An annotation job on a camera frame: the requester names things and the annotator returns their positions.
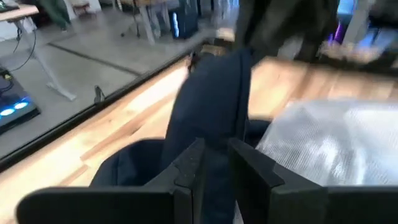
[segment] blue light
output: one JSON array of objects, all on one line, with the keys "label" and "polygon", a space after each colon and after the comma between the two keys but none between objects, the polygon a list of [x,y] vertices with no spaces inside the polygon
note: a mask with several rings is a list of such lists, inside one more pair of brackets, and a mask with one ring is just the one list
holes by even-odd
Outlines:
[{"label": "blue light", "polygon": [[13,112],[15,112],[15,110],[9,108],[9,109],[5,109],[2,112],[0,112],[0,115],[1,116],[8,116],[8,115],[12,114]]},{"label": "blue light", "polygon": [[180,35],[180,30],[178,29],[178,20],[177,20],[177,14],[174,12],[173,13],[173,22],[174,22],[174,30],[175,30],[175,37],[179,37]]},{"label": "blue light", "polygon": [[24,108],[27,105],[28,105],[27,102],[20,102],[20,103],[17,103],[17,104],[14,105],[14,109],[19,110],[19,109]]}]

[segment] desk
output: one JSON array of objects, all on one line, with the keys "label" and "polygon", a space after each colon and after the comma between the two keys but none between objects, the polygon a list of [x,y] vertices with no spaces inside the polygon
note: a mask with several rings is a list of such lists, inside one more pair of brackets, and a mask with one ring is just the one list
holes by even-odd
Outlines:
[{"label": "desk", "polygon": [[[233,39],[231,30],[219,34]],[[0,223],[13,223],[18,201],[33,190],[87,186],[100,164],[122,147],[144,138],[163,138],[186,76],[182,60],[1,173]],[[340,97],[398,100],[398,82],[265,58],[252,70],[249,116],[273,118],[292,101]]]},{"label": "desk", "polygon": [[[167,28],[170,29],[169,10],[167,9],[167,1],[172,1],[172,0],[118,0],[118,1],[130,5],[132,7],[135,7],[135,5],[138,7],[139,13],[142,16],[142,21],[144,23],[145,32],[147,34],[148,41],[151,45],[155,44],[155,37],[154,37],[154,31],[152,30],[151,21],[149,19],[147,7],[160,5],[162,8],[163,19],[166,23]],[[157,25],[159,25],[157,17],[154,14],[150,15],[150,17],[152,19],[155,19]]]},{"label": "desk", "polygon": [[[30,6],[25,4],[20,4],[19,7],[20,7],[19,9],[13,11],[0,13],[0,22],[2,21],[13,22],[18,28],[21,29],[22,33],[26,37],[29,37],[29,34],[25,30],[25,27],[22,25],[21,21],[25,17],[29,17],[31,15],[39,13],[39,10],[36,8],[36,6]],[[68,98],[69,100],[71,101],[74,100],[76,96],[71,94],[68,90],[66,90],[63,86],[61,86],[61,84],[57,80],[56,76],[52,73],[51,69],[49,68],[45,60],[43,60],[40,53],[40,49],[38,47],[34,48],[33,40],[27,38],[27,43],[30,47],[30,50],[34,51],[33,56],[37,59],[37,61],[43,68],[44,73],[48,76],[50,80],[47,83],[47,86],[60,93],[62,96]]]}]

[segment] plastic wrap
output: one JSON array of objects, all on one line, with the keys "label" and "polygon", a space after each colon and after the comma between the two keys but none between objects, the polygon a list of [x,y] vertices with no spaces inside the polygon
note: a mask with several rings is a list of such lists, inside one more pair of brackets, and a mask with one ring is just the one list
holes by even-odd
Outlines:
[{"label": "plastic wrap", "polygon": [[323,186],[398,184],[398,105],[368,101],[294,103],[257,149]]}]

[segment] dark blue fabric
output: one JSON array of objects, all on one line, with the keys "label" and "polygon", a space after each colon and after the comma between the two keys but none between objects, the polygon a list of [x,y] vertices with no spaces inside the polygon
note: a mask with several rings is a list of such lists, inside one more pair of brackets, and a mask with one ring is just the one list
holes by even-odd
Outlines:
[{"label": "dark blue fabric", "polygon": [[228,150],[223,139],[244,140],[248,117],[251,55],[239,50],[206,57],[182,85],[167,128],[160,170],[165,169],[196,138],[204,138],[206,186],[203,222],[230,224],[234,195]]},{"label": "dark blue fabric", "polygon": [[107,158],[90,187],[142,186],[159,174],[163,139],[141,140]]},{"label": "dark blue fabric", "polygon": [[250,79],[248,50],[201,60],[178,93],[166,139],[143,140],[121,149],[103,162],[91,186],[144,185],[196,138],[204,138],[208,150],[202,220],[231,224],[235,198],[223,140],[243,140],[246,131],[246,142],[257,144],[269,124],[247,119]]}]

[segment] concrete floor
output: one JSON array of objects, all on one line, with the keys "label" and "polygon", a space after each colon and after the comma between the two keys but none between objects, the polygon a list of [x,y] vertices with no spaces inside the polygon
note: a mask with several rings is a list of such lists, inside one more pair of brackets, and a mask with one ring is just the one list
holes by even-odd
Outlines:
[{"label": "concrete floor", "polygon": [[[47,88],[47,77],[34,58],[13,72],[42,114],[0,135],[0,158],[91,106],[95,85],[109,95],[137,77],[146,76],[181,56],[214,32],[201,29],[186,41],[165,36],[151,46],[143,30],[140,39],[134,31],[125,37],[120,36],[131,23],[130,16],[107,9],[96,17],[74,21],[67,33],[61,33],[55,26],[37,31],[36,47],[42,51],[60,83],[77,98],[68,101]],[[12,53],[15,46],[15,40],[0,42],[0,65],[10,70],[29,56],[24,40]]]}]

